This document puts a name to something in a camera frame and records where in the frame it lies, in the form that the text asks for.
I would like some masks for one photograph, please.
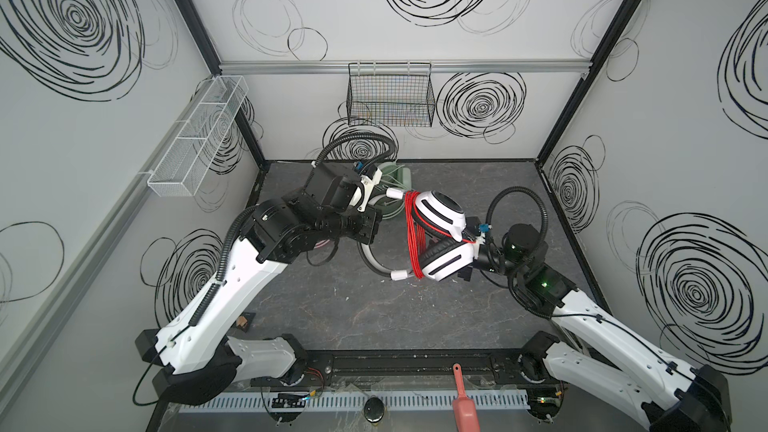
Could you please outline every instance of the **black knob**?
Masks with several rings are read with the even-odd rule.
[[[384,417],[384,403],[378,397],[371,397],[362,408],[362,415],[371,424],[379,422]]]

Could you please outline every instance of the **black wire basket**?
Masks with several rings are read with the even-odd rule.
[[[432,64],[353,62],[346,92],[351,126],[371,121],[385,126],[431,127],[436,101]]]

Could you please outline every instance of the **black ear cushion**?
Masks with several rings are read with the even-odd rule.
[[[429,234],[429,235],[431,235],[433,237],[437,237],[437,238],[445,237],[445,235],[440,235],[437,232],[435,232],[435,228],[437,230],[442,230],[446,234],[448,233],[447,230],[445,230],[443,227],[438,226],[437,224],[435,224],[434,222],[429,220],[427,217],[422,216],[421,213],[416,209],[416,204],[415,203],[413,204],[413,208],[415,209],[413,211],[413,214],[411,215],[413,217],[413,221],[416,222],[417,224],[419,224],[420,226],[422,226],[422,228],[424,229],[424,231],[427,234]]]
[[[437,243],[418,256],[418,265],[422,268],[427,267],[435,261],[437,257],[445,254],[454,248],[459,248],[464,242],[456,242],[453,237],[443,237]]]

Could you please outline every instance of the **wire mesh basket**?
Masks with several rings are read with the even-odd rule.
[[[432,64],[353,62],[348,68],[346,113],[351,126],[364,120],[385,126],[432,126]]]
[[[191,197],[197,193],[247,92],[242,76],[218,76],[208,84],[147,180],[155,193],[160,197]]]

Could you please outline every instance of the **gray marble floor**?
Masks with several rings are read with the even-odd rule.
[[[464,207],[468,216],[485,217],[491,199],[509,186],[532,188],[549,205],[547,263],[583,290],[584,275],[530,162],[409,163],[416,190],[439,190]],[[308,164],[275,163],[266,176],[261,199],[281,196],[301,186]],[[538,228],[533,201],[523,194],[507,196],[496,207],[494,228],[523,222]],[[388,267],[408,264],[403,214],[383,221],[372,246]],[[330,251],[311,254],[318,262]],[[341,241],[334,259],[312,267],[298,258],[269,283],[247,308],[256,312],[248,338],[292,333],[307,349],[514,348],[548,322],[526,313],[505,289],[479,275],[470,282],[413,278],[383,280],[362,263],[354,242]]]

